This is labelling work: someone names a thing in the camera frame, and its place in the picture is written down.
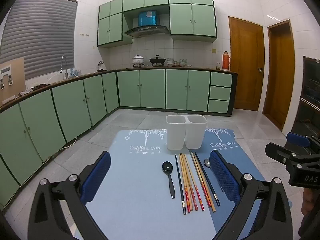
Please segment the silver spoon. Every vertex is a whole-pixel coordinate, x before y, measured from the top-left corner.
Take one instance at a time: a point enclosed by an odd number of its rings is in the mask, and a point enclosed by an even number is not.
[[[209,161],[209,159],[204,159],[204,165],[205,165],[206,167],[210,168],[210,161]],[[224,190],[222,189],[222,187],[221,187],[221,185],[220,185],[220,182],[218,182],[218,183],[219,183],[219,186],[220,186],[222,192],[224,193]]]

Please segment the black chopstick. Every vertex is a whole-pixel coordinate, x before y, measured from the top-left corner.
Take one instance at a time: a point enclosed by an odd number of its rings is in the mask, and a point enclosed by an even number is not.
[[[180,187],[180,193],[181,193],[182,209],[183,209],[183,214],[185,215],[187,213],[187,211],[186,211],[186,205],[184,203],[184,196],[183,196],[183,190],[182,190],[182,184],[181,184],[181,178],[180,178],[180,172],[179,172],[179,165],[178,165],[177,155],[174,155],[174,156],[176,157],[176,165],[177,165],[179,187]]]
[[[216,192],[214,191],[214,188],[212,187],[212,184],[211,184],[211,182],[210,182],[207,174],[205,173],[205,170],[204,170],[204,168],[203,168],[203,166],[202,166],[202,163],[201,163],[201,161],[199,160],[199,157],[198,157],[198,155],[197,155],[196,153],[195,153],[195,156],[196,156],[198,162],[200,163],[201,169],[202,169],[202,171],[203,171],[203,174],[204,174],[204,176],[205,176],[205,179],[206,179],[207,182],[208,182],[209,188],[210,188],[211,191],[212,191],[213,197],[214,197],[217,205],[220,206],[220,201],[219,201],[219,199],[218,199],[218,196],[217,196]]]

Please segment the metal screw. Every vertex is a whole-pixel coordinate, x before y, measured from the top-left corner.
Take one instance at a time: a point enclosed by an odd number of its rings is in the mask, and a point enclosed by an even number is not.
[[[280,184],[280,183],[281,183],[281,179],[279,179],[279,178],[274,178],[273,180],[274,180],[275,183],[277,183],[277,184]]]
[[[248,173],[244,174],[243,177],[246,179],[246,180],[250,180],[252,179],[252,176]]]
[[[40,184],[41,184],[41,185],[44,185],[44,184],[47,184],[47,182],[48,182],[47,179],[41,179]]]
[[[76,174],[72,174],[69,176],[70,181],[75,181],[77,178],[78,178],[78,175],[76,175]]]

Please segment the white tree illustration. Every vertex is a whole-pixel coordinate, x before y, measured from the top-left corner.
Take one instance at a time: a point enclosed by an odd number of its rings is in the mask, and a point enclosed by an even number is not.
[[[213,132],[218,138],[219,138],[219,140],[221,141],[221,142],[223,142],[222,140],[221,140],[221,138],[220,138],[220,136],[219,136],[219,133],[227,133],[229,136],[231,136],[230,135],[230,133],[228,133],[227,132],[227,129],[222,129],[222,128],[220,128],[220,129],[213,129],[213,128],[208,128],[208,129],[206,129],[207,131],[209,131],[209,132]]]
[[[166,129],[161,129],[161,130],[130,130],[129,134],[133,134],[135,132],[140,132],[143,133],[146,140],[144,145],[147,145],[147,139],[149,137],[150,134],[155,134],[155,135],[159,135],[161,137],[161,140],[164,138],[164,133],[167,133]]]

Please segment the pot lid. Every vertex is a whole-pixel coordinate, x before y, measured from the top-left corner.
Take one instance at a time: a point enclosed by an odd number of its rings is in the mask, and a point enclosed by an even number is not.
[[[152,57],[151,59],[163,59],[163,57],[159,57],[159,55],[156,55],[155,57]]]
[[[136,56],[134,56],[133,58],[143,58],[142,56],[139,56],[139,54],[137,54]]]

